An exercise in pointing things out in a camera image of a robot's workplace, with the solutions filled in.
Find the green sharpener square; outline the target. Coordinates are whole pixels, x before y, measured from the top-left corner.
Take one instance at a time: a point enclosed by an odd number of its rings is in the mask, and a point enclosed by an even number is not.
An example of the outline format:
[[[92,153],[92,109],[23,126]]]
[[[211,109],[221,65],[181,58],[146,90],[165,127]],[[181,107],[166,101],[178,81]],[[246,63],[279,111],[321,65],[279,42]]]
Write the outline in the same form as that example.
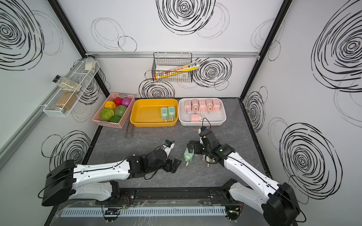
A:
[[[186,166],[188,166],[192,162],[194,156],[195,156],[194,152],[192,150],[186,148],[184,155],[183,155]]]

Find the white plastic storage box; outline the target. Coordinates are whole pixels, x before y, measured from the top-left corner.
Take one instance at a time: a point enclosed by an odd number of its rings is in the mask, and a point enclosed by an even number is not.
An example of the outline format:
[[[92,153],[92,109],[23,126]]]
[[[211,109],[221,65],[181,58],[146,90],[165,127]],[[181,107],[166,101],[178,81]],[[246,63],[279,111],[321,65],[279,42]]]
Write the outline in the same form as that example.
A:
[[[211,123],[212,126],[220,126],[222,125],[226,119],[226,112],[225,112],[225,107],[224,104],[222,102],[221,99],[218,98],[209,98],[209,99],[218,99],[220,100],[221,103],[221,108],[218,112],[213,112],[211,111],[210,113],[207,112],[207,109],[205,112],[200,113],[199,111],[196,114],[200,114],[202,117],[202,121],[201,122],[191,122],[190,121],[190,116],[192,114],[195,114],[192,110],[190,113],[185,113],[184,111],[184,101],[185,100],[193,100],[193,99],[198,99],[198,100],[206,100],[208,98],[183,98],[181,100],[179,100],[179,107],[178,107],[178,119],[181,122],[181,124],[183,126],[201,126],[202,123],[206,123],[207,121],[209,121]]]

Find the pink sharpener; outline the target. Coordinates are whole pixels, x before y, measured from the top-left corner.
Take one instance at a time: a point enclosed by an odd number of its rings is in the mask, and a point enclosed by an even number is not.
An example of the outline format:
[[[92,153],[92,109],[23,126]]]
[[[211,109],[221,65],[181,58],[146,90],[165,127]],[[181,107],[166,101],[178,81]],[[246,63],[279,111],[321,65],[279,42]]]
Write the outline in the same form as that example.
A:
[[[192,102],[191,100],[185,100],[184,101],[184,111],[185,113],[190,113],[192,110]]]
[[[201,122],[202,121],[202,117],[200,114],[192,114],[190,116],[190,121],[191,122]]]
[[[196,114],[199,111],[199,100],[193,99],[191,103],[192,103],[192,111]]]
[[[206,111],[206,101],[205,100],[199,100],[199,112],[203,113]]]
[[[213,112],[218,112],[221,108],[221,103],[220,103],[220,100],[218,99],[213,99],[213,109],[212,111]]]
[[[210,113],[213,110],[213,100],[212,99],[206,99],[206,108],[207,112]]]

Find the yellow plastic storage box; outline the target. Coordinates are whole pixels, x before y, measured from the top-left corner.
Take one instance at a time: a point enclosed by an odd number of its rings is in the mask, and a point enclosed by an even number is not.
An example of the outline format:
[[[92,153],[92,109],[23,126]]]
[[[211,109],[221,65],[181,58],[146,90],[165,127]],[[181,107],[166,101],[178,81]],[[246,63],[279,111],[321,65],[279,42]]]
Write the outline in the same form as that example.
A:
[[[161,108],[175,107],[175,120],[161,119]],[[130,121],[135,127],[172,127],[178,120],[178,101],[173,98],[140,99],[133,106]]]

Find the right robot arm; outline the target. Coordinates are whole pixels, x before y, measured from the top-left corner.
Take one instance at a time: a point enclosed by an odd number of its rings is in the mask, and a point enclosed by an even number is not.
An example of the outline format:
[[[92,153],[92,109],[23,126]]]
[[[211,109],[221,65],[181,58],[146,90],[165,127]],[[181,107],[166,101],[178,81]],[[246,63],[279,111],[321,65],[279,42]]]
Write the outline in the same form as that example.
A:
[[[207,127],[199,129],[199,141],[190,141],[187,151],[204,155],[209,164],[220,164],[241,178],[247,186],[233,182],[227,186],[231,197],[261,213],[270,226],[291,226],[301,213],[294,189],[267,177],[234,148],[221,144]]]

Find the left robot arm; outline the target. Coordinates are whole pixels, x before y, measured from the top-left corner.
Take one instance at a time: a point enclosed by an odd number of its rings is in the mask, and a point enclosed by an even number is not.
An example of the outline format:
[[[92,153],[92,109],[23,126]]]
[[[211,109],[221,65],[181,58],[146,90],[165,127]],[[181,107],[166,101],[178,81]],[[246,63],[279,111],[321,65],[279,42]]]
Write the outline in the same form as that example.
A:
[[[120,196],[117,180],[144,178],[159,170],[175,173],[181,160],[169,159],[171,147],[162,146],[148,154],[128,156],[124,160],[96,164],[75,164],[66,160],[46,176],[44,189],[38,194],[42,206],[55,206],[67,200],[106,201]]]

